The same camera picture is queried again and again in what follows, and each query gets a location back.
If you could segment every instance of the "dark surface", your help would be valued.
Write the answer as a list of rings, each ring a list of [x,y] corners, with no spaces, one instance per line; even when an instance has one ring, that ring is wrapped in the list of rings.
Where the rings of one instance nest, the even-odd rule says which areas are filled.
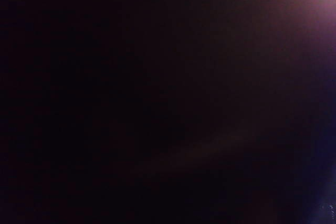
[[[306,223],[335,95],[307,3],[0,0],[0,219]]]

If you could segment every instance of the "dark background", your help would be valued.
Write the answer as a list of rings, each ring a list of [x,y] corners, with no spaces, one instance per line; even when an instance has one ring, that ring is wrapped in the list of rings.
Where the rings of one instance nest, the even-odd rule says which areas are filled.
[[[335,95],[333,29],[310,29],[310,4],[0,0],[0,218],[257,223],[270,198],[307,223]]]

